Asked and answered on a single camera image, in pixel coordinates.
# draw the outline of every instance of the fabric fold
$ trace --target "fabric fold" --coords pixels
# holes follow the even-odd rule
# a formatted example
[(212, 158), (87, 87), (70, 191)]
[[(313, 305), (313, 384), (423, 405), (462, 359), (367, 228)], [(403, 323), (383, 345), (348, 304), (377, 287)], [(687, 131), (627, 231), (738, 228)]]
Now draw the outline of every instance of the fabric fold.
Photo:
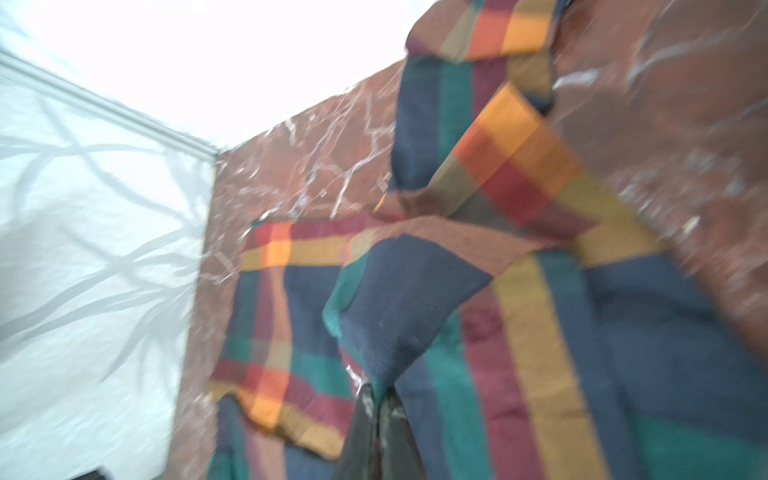
[[(564, 5), (435, 3), (406, 41), (382, 201), (253, 225), (211, 478), (329, 478), (367, 382), (396, 388), (428, 478), (759, 468), (765, 369), (542, 117)], [(265, 435), (302, 476), (258, 476), (241, 438)]]

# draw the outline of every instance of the marble wall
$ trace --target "marble wall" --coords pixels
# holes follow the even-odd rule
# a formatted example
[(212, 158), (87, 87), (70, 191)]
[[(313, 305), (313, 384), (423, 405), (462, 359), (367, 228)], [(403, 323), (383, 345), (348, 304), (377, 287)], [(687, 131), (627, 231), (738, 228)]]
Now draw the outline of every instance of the marble wall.
[[(760, 0), (576, 0), (549, 120), (674, 245), (768, 360), (768, 8)], [(168, 478), (213, 451), (206, 394), (253, 219), (341, 217), (386, 188), (402, 63), (220, 158)]]

